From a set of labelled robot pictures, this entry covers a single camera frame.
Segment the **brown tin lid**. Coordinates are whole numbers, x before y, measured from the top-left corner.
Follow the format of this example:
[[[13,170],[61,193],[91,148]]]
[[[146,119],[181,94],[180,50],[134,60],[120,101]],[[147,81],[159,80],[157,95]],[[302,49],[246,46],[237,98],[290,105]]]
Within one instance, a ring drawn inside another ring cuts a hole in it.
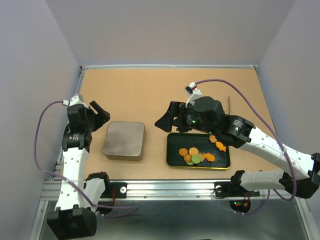
[[[109,159],[143,156],[146,128],[142,122],[111,121],[108,125],[103,153]]]

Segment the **brown cookie tin box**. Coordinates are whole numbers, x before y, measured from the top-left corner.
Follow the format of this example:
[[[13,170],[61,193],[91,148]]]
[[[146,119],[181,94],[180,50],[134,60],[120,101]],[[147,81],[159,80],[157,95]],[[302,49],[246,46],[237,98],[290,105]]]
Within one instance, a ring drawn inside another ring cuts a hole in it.
[[[110,160],[139,162],[143,158],[144,144],[144,130],[108,130],[102,152]]]

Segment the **silver metal tongs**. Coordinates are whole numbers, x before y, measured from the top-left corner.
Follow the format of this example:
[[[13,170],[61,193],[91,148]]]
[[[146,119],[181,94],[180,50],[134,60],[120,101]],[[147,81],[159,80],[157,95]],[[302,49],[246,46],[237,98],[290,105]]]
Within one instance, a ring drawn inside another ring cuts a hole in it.
[[[231,114],[231,96],[227,97],[227,105],[228,105],[228,115]]]

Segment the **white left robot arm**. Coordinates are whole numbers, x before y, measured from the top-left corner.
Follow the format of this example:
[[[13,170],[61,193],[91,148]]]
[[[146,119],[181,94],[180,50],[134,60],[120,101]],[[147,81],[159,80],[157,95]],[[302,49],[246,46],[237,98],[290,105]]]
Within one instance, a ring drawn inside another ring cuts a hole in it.
[[[71,100],[67,117],[68,125],[61,143],[60,193],[54,211],[47,214],[47,224],[59,240],[94,236],[99,199],[111,193],[106,172],[92,173],[85,178],[92,133],[110,120],[110,114],[95,101],[86,106],[79,100]]]

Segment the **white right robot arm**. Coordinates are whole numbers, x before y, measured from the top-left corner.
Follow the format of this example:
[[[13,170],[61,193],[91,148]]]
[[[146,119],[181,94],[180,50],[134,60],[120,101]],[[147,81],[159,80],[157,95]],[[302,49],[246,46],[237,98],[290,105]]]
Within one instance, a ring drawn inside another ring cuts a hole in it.
[[[295,197],[309,199],[320,188],[320,155],[306,154],[281,145],[252,122],[226,114],[220,101],[210,96],[194,104],[172,101],[166,113],[155,122],[170,133],[197,130],[215,136],[224,146],[247,151],[277,166],[273,171],[238,170],[228,189],[235,195],[255,190],[282,190]]]

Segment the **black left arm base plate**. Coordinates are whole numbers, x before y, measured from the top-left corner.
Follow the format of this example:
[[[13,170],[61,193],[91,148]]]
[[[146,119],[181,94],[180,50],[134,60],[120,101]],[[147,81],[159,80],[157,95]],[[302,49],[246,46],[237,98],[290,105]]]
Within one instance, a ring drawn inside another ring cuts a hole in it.
[[[101,195],[102,199],[125,199],[128,184],[126,182],[111,182]]]

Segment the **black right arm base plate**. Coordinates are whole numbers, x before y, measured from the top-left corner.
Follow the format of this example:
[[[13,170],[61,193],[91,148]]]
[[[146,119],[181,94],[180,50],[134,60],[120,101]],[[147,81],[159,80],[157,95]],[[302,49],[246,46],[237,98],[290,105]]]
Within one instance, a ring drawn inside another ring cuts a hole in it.
[[[215,183],[215,196],[217,198],[235,198],[235,197],[259,197],[259,191],[248,191],[239,184],[233,184],[230,181],[218,181]]]

